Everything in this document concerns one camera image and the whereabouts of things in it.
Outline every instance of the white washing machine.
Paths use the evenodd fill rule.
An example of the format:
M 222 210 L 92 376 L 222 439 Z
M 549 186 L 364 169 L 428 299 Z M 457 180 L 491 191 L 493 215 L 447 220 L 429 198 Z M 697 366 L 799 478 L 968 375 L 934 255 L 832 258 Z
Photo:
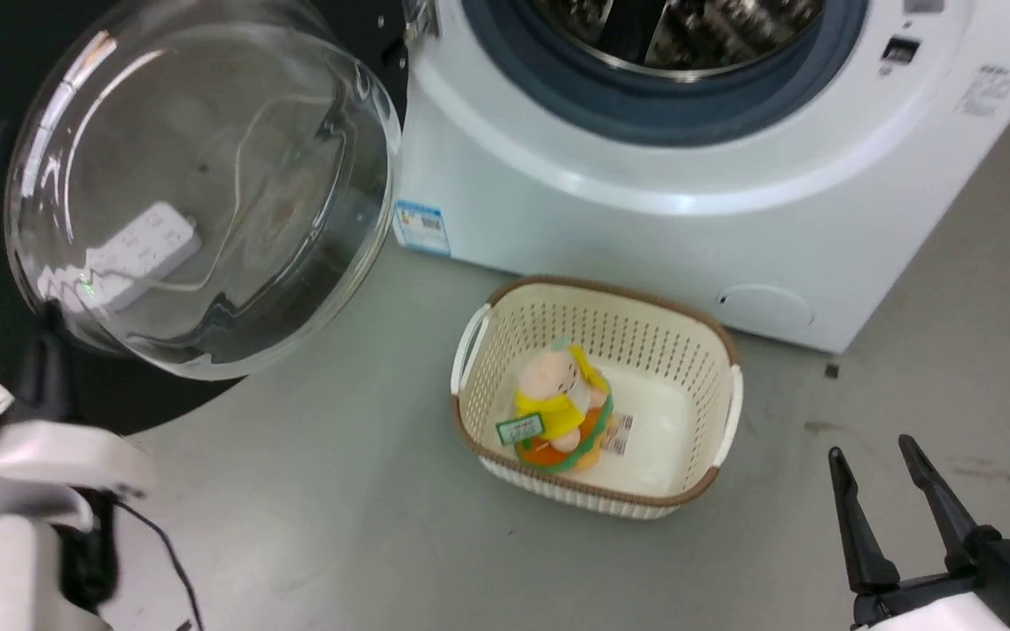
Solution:
M 400 243 L 839 352 L 1010 121 L 1010 3 L 828 0 L 773 54 L 698 73 L 609 56 L 610 3 L 590 23 L 587 4 L 438 0 Z
M 84 346 L 232 379 L 329 322 L 392 226 L 841 351 L 1010 120 L 1000 1 L 406 4 L 406 60 L 400 8 L 356 20 L 395 30 L 403 130 L 400 85 L 323 15 L 346 4 L 105 12 L 17 136 L 25 301 Z

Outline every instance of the washing machine door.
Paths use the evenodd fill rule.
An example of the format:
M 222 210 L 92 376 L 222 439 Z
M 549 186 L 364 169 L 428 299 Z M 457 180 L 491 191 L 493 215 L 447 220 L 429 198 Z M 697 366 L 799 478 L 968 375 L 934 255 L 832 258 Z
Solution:
M 400 123 L 309 0 L 121 3 L 23 124 L 5 238 L 31 307 L 178 376 L 245 376 L 347 302 Z

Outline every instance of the floor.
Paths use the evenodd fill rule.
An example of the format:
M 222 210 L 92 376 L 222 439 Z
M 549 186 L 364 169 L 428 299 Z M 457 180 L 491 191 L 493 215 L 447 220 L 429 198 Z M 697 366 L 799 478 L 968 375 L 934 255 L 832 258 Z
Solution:
M 740 433 L 717 483 L 665 520 L 535 498 L 458 441 L 449 360 L 502 280 L 390 243 L 308 352 L 136 436 L 165 484 L 142 510 L 172 535 L 207 628 L 841 630 L 829 447 L 903 577 L 942 569 L 901 432 L 1010 535 L 1010 129 L 834 358 L 838 379 L 826 355 L 740 335 Z M 189 614 L 161 544 L 131 522 L 120 540 L 112 626 L 176 630 Z

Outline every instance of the wire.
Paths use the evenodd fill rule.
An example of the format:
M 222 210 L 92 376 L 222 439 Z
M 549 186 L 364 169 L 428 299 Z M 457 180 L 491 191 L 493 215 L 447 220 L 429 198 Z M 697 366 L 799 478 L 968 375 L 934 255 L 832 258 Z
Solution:
M 228 247 L 229 239 L 232 238 L 232 232 L 236 230 L 236 219 L 240 216 L 241 208 L 243 208 L 243 195 L 241 191 L 241 160 L 243 154 L 243 149 L 247 146 L 248 140 L 251 139 L 252 132 L 256 131 L 256 126 L 260 123 L 260 120 L 264 117 L 265 113 L 268 113 L 269 109 L 272 109 L 273 105 L 279 103 L 301 103 L 305 105 L 315 105 L 316 107 L 321 107 L 321 105 L 332 105 L 335 103 L 335 99 L 332 97 L 324 96 L 305 96 L 305 95 L 285 95 L 285 96 L 274 96 L 269 100 L 264 101 L 264 105 L 256 111 L 256 115 L 251 117 L 251 121 L 248 123 L 248 127 L 244 129 L 243 136 L 240 136 L 240 142 L 236 145 L 236 159 L 233 161 L 233 173 L 232 173 L 232 196 L 235 199 L 235 203 L 232 205 L 232 216 L 229 217 L 228 228 L 224 231 L 224 238 L 221 239 L 220 248 L 217 248 L 216 255 L 213 255 L 213 262 L 209 266 L 209 271 L 205 273 L 205 277 L 199 281 L 199 283 L 166 283 L 165 281 L 156 281 L 153 279 L 144 279 L 144 277 L 128 275 L 128 273 L 121 272 L 119 269 L 85 269 L 84 272 L 88 273 L 88 277 L 85 277 L 84 272 L 81 273 L 80 279 L 74 281 L 71 287 L 76 292 L 77 285 L 83 284 L 84 287 L 91 287 L 93 283 L 96 282 L 96 278 L 99 276 L 117 276 L 121 279 L 127 279 L 133 281 L 133 283 L 140 283 L 145 288 L 153 288 L 157 290 L 168 290 L 173 292 L 197 292 L 205 288 L 205 285 L 209 284 L 209 279 L 213 276 L 213 272 L 216 271 L 216 265 L 220 264 L 221 255 L 224 254 L 224 249 Z M 39 288 L 38 291 L 44 290 L 45 296 L 53 293 L 52 289 L 56 287 L 54 285 L 56 281 L 48 280 L 45 283 L 45 288 Z M 60 287 L 65 289 L 68 283 L 61 281 Z
M 133 518 L 145 524 L 145 527 L 156 531 L 158 538 L 162 539 L 164 546 L 166 546 L 166 552 L 170 555 L 170 562 L 173 563 L 174 571 L 177 573 L 177 580 L 181 581 L 182 587 L 185 588 L 185 593 L 189 597 L 189 608 L 192 608 L 193 610 L 193 619 L 197 622 L 197 630 L 205 631 L 205 624 L 201 621 L 201 607 L 197 606 L 197 594 L 193 591 L 193 582 L 191 582 L 190 576 L 185 573 L 185 567 L 182 567 L 182 562 L 177 559 L 177 552 L 174 551 L 174 543 L 171 542 L 170 537 L 166 535 L 163 528 L 159 528 L 155 522 L 144 518 L 144 516 L 135 511 L 134 508 L 128 507 L 127 504 L 123 503 L 123 500 L 116 500 L 116 506 L 123 508 L 123 510 L 127 511 L 129 515 L 133 516 Z

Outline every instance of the laundry basket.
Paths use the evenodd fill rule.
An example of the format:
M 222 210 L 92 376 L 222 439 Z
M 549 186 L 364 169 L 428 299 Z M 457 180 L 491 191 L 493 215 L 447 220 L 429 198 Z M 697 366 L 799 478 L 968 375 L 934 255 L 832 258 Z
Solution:
M 606 377 L 624 434 L 592 468 L 548 475 L 518 461 L 496 424 L 514 415 L 518 369 L 565 336 Z M 742 373 L 732 339 L 709 316 L 608 285 L 534 276 L 498 290 L 470 319 L 449 390 L 462 442 L 494 476 L 579 508 L 656 519 L 716 479 L 738 424 Z

